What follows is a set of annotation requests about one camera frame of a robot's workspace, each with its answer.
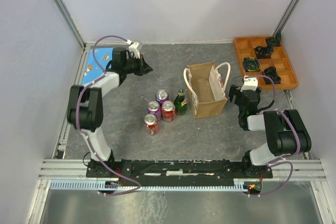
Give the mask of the purple soda can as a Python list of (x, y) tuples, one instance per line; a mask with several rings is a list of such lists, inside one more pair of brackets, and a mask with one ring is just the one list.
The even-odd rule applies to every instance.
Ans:
[(162, 118), (161, 105), (157, 101), (150, 101), (147, 104), (148, 114), (154, 114), (158, 120)]
[(169, 100), (169, 93), (166, 90), (158, 90), (156, 92), (155, 98), (159, 104), (162, 104), (163, 102)]

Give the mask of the red soda can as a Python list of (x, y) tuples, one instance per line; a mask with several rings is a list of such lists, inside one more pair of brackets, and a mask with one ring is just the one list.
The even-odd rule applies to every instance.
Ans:
[(165, 101), (161, 106), (162, 119), (171, 122), (175, 119), (175, 105), (172, 101)]

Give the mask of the green glass bottle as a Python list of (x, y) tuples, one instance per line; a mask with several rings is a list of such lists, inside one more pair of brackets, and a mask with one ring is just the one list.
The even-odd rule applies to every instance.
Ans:
[(178, 95), (174, 100), (174, 105), (175, 105), (175, 113), (177, 115), (184, 115), (187, 112), (188, 102), (185, 97), (184, 89), (178, 90)]

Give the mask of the silver top soda can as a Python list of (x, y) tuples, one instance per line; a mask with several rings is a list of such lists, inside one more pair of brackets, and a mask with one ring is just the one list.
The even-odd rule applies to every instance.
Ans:
[(143, 122), (150, 135), (155, 135), (159, 132), (158, 119), (154, 114), (147, 114)]

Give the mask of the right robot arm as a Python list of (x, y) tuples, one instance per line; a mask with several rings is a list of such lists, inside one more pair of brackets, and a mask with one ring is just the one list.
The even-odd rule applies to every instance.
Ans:
[(245, 89), (231, 85), (229, 100), (238, 106), (238, 123), (245, 131), (264, 131), (266, 143), (247, 151), (242, 158), (241, 172), (254, 177), (260, 166), (311, 150), (310, 135), (297, 110), (264, 111), (258, 108), (261, 88)]

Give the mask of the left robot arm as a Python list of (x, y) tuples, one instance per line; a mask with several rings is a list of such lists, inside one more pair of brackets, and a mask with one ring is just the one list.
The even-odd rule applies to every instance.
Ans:
[(111, 56), (102, 66), (99, 76), (83, 85), (70, 88), (67, 121), (84, 138), (91, 159), (99, 162), (98, 171), (105, 177), (116, 171), (113, 152), (102, 132), (103, 96), (123, 84), (127, 75), (143, 76), (153, 71), (142, 54), (137, 58), (130, 49), (113, 48)]

